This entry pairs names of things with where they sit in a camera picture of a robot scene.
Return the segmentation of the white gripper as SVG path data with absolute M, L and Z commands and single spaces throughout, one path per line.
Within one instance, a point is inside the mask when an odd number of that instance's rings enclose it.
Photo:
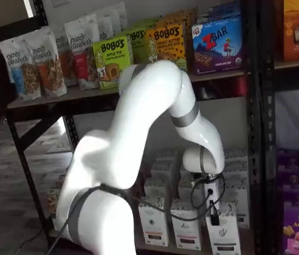
M 219 216 L 216 207 L 219 206 L 220 198 L 219 181 L 208 181 L 204 184 L 206 206 L 209 207 L 210 221 L 212 226 L 219 226 Z

